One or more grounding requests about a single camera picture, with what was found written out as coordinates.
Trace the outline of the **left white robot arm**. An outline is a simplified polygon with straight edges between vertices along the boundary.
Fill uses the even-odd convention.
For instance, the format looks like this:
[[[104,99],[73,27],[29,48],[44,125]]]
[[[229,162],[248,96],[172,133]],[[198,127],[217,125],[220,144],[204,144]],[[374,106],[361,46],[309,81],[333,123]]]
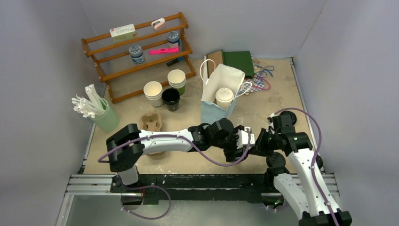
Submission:
[[[98,162],[109,164],[110,171],[121,177],[122,187],[133,193],[140,188],[136,162],[143,155],[198,152],[215,165],[230,167],[247,158],[255,136],[250,127],[235,128],[227,118],[173,132],[139,130],[129,124],[108,138],[106,146],[107,153]]]

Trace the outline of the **white cup lid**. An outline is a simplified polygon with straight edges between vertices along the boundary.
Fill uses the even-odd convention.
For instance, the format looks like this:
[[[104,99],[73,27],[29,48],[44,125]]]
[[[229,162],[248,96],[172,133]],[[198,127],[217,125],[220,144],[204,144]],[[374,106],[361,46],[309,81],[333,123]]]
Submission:
[[[215,98],[219,99],[219,100],[233,100],[234,99],[234,93],[231,89],[229,88],[220,88],[216,94],[215,94]]]

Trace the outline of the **light blue paper bag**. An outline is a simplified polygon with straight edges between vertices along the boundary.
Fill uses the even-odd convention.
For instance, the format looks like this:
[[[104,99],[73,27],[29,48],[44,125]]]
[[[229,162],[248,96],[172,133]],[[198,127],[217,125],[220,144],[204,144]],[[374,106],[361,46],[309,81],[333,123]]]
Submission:
[[[207,79],[200,74],[204,85],[201,97],[200,121],[201,123],[212,124],[222,118],[230,118],[237,99],[243,95],[239,92],[240,87],[243,84],[248,84],[249,88],[245,90],[247,92],[252,84],[244,82],[245,73],[243,71],[224,64],[216,65],[211,59],[203,61],[200,65],[200,72],[208,62],[213,64],[214,70]]]

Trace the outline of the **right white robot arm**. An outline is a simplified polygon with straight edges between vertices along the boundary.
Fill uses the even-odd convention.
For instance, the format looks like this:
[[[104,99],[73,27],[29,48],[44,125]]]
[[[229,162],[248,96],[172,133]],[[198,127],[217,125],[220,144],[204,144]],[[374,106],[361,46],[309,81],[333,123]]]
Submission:
[[[349,226],[352,217],[341,210],[330,193],[317,165],[319,150],[314,151],[309,136],[296,132],[294,108],[284,108],[270,115],[269,127],[262,129],[248,154],[271,157],[281,150],[294,166],[301,182],[298,186],[286,167],[269,167],[264,185],[279,191],[298,217],[300,226]]]

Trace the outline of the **single white paper cup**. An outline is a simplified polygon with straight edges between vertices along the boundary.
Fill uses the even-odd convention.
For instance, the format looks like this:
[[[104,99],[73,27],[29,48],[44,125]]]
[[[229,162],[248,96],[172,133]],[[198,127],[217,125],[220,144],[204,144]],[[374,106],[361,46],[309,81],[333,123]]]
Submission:
[[[231,100],[226,100],[226,101],[217,99],[216,100],[216,104],[219,107],[221,107],[222,109],[227,110],[230,107],[230,105],[232,104],[232,99]]]

